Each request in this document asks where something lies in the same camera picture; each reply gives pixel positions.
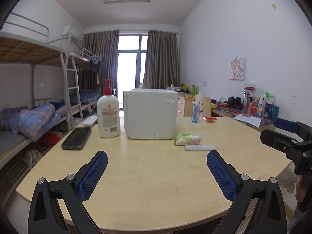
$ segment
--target black phone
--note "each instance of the black phone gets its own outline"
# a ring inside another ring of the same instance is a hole
[[[91,128],[75,128],[66,140],[62,143],[62,149],[81,150],[85,145],[90,133]]]

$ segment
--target fluorescent light fixture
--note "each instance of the fluorescent light fixture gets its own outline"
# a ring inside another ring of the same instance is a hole
[[[151,0],[104,0],[105,4],[126,3],[126,2],[147,2],[147,3],[150,3]]]

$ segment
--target human hand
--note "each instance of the human hand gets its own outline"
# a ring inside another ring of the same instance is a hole
[[[297,186],[296,186],[296,200],[302,202],[305,195],[307,194],[307,189],[303,184],[303,175],[297,175]]]

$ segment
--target blue textured grip pad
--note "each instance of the blue textured grip pad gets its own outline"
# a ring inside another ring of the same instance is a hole
[[[291,133],[296,133],[298,131],[298,126],[296,123],[280,118],[276,118],[274,120],[274,126],[278,129],[283,129]]]
[[[236,184],[212,151],[207,155],[207,165],[224,197],[234,202],[238,196]]]
[[[99,179],[102,177],[107,164],[108,157],[107,154],[103,152],[79,183],[77,197],[80,202],[90,199],[90,196],[99,182]]]

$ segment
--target white lotion bottle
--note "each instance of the white lotion bottle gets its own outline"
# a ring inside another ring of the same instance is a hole
[[[119,102],[112,94],[110,80],[105,82],[104,96],[97,105],[99,136],[101,138],[112,138],[120,135]]]

